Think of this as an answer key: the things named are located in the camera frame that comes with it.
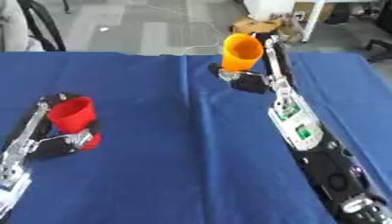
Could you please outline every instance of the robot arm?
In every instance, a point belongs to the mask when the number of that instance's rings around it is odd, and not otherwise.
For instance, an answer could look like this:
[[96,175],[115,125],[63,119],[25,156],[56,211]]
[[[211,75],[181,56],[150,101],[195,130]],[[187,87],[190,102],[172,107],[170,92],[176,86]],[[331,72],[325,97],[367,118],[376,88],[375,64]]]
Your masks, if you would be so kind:
[[263,94],[260,89],[269,89],[276,93],[269,107],[269,117],[320,201],[338,223],[392,224],[387,201],[361,164],[296,92],[288,58],[278,36],[268,33],[255,36],[264,46],[267,74],[229,73],[212,65],[210,71],[215,71],[234,88],[258,94]]
[[92,121],[79,133],[48,136],[52,125],[47,113],[57,104],[75,97],[80,96],[61,93],[42,97],[8,135],[0,162],[0,219],[16,205],[32,182],[31,171],[25,167],[26,159],[74,153],[98,131],[97,122]]

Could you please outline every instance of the plastic cup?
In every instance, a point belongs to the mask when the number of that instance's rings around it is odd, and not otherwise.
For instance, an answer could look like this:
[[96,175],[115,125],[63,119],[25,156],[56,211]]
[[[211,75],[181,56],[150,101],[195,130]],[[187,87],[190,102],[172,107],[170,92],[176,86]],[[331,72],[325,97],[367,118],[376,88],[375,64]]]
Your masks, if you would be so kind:
[[[95,119],[93,101],[87,97],[73,98],[54,106],[48,119],[64,134],[79,133]],[[94,135],[83,150],[90,150],[101,142],[101,133]]]
[[263,47],[256,38],[236,33],[223,44],[222,67],[229,72],[250,70],[262,56]]

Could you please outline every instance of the red cup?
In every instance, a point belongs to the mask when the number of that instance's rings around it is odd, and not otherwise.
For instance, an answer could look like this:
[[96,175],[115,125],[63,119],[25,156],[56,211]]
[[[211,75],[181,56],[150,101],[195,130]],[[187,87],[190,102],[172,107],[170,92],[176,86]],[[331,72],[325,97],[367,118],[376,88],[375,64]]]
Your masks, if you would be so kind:
[[[54,106],[47,114],[48,119],[65,134],[79,133],[95,120],[95,110],[91,98],[78,97],[64,101]],[[89,150],[101,141],[101,134],[97,133],[86,143],[83,150]]]

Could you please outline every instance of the gray floor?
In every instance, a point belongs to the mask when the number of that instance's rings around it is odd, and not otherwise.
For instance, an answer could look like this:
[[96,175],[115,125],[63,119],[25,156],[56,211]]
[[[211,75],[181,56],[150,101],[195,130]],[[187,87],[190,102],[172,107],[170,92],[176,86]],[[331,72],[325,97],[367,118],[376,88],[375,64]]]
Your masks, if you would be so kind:
[[[189,46],[210,46],[186,54],[220,53],[228,27],[247,15],[233,0],[69,0],[70,15],[64,13],[61,0],[39,1],[52,13],[69,51],[159,55],[181,54]],[[355,52],[367,57],[361,48],[370,39],[392,42],[392,36],[372,21],[353,18],[342,25],[319,24],[310,43],[295,44],[289,50]],[[392,84],[392,60],[374,67]]]

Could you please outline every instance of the desk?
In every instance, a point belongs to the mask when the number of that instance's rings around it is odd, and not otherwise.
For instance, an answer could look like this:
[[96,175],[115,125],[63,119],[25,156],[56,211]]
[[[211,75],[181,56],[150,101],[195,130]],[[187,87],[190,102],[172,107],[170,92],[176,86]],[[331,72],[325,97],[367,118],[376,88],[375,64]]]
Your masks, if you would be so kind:
[[[300,93],[391,196],[387,85],[355,54],[290,57]],[[267,115],[274,95],[214,78],[220,59],[0,54],[2,139],[59,91],[92,97],[103,127],[95,150],[30,163],[10,224],[334,223]]]

